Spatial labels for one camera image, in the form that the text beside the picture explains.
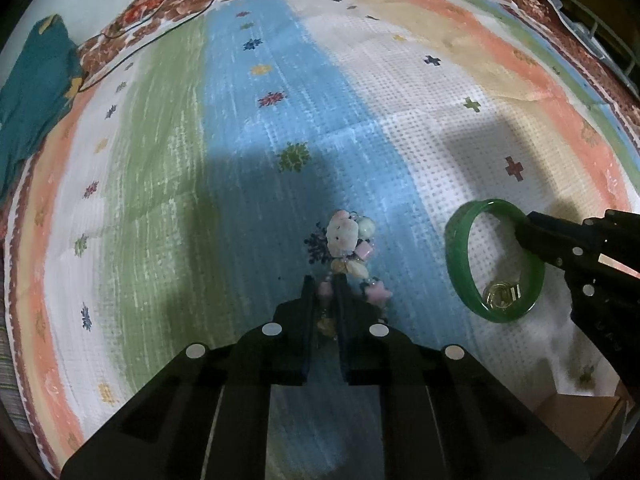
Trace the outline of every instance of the green bangle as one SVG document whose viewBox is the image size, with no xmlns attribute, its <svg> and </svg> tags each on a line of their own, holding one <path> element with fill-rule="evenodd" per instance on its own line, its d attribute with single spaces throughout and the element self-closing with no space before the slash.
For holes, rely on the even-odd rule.
<svg viewBox="0 0 640 480">
<path fill-rule="evenodd" d="M 461 206 L 449 219 L 445 229 L 445 252 L 449 277 L 462 302 L 478 316 L 494 323 L 515 321 L 524 316 L 536 303 L 545 279 L 545 264 L 534 254 L 525 251 L 527 269 L 520 277 L 522 295 L 506 308 L 494 308 L 488 305 L 474 283 L 468 257 L 471 225 L 483 212 L 491 213 L 500 219 L 507 219 L 514 224 L 527 221 L 526 215 L 516 206 L 498 198 L 468 202 Z"/>
</svg>

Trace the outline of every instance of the white bead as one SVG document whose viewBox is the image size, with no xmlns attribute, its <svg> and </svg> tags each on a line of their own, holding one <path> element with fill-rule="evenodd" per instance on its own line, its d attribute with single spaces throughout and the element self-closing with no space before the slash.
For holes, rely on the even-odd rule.
<svg viewBox="0 0 640 480">
<path fill-rule="evenodd" d="M 376 233 L 376 223 L 368 216 L 358 218 L 358 238 L 367 240 Z"/>
<path fill-rule="evenodd" d="M 334 258 L 349 256 L 358 243 L 358 224 L 345 214 L 348 216 L 346 211 L 338 211 L 326 228 L 326 246 Z"/>
</svg>

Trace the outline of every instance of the striped blanket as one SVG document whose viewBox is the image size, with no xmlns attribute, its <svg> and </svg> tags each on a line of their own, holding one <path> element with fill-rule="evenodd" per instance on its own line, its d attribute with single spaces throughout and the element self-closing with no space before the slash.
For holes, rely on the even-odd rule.
<svg viewBox="0 0 640 480">
<path fill-rule="evenodd" d="M 78 95 L 9 216 L 8 330 L 46 465 L 188 343 L 235 342 L 326 272 L 304 240 L 341 208 L 376 221 L 370 270 L 415 342 L 467 347 L 530 407 L 612 394 L 561 273 L 494 325 L 456 296 L 443 241 L 475 199 L 640 210 L 638 109 L 601 76 L 499 0 L 227 0 L 137 50 Z M 469 249 L 480 287 L 517 271 L 490 218 Z M 311 369 L 272 393 L 268 478 L 382 478 L 375 390 L 342 384 L 333 344 Z"/>
</svg>

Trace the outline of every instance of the white circular marker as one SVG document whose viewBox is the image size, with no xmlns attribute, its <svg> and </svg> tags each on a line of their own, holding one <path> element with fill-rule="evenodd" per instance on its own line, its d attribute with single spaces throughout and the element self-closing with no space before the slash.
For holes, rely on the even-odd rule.
<svg viewBox="0 0 640 480">
<path fill-rule="evenodd" d="M 465 356 L 465 350 L 458 345 L 450 345 L 444 349 L 444 355 L 454 361 L 460 361 Z"/>
<path fill-rule="evenodd" d="M 189 359 L 200 359 L 206 351 L 207 349 L 204 348 L 204 345 L 195 343 L 193 345 L 187 346 L 186 354 Z"/>
<path fill-rule="evenodd" d="M 383 325 L 382 323 L 376 323 L 369 327 L 369 333 L 376 337 L 384 337 L 389 334 L 389 327 L 387 325 Z"/>
<path fill-rule="evenodd" d="M 282 327 L 278 323 L 267 323 L 262 326 L 262 333 L 264 335 L 278 335 L 282 332 Z"/>
</svg>

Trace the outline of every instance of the pink star bead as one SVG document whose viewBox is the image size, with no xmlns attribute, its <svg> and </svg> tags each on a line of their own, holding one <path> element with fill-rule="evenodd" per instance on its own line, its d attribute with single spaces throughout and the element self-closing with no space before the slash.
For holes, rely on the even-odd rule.
<svg viewBox="0 0 640 480">
<path fill-rule="evenodd" d="M 364 294 L 367 297 L 368 303 L 380 308 L 384 308 L 386 300 L 393 296 L 393 293 L 390 290 L 386 290 L 385 284 L 382 282 L 376 282 L 373 285 L 369 285 L 364 289 Z"/>
</svg>

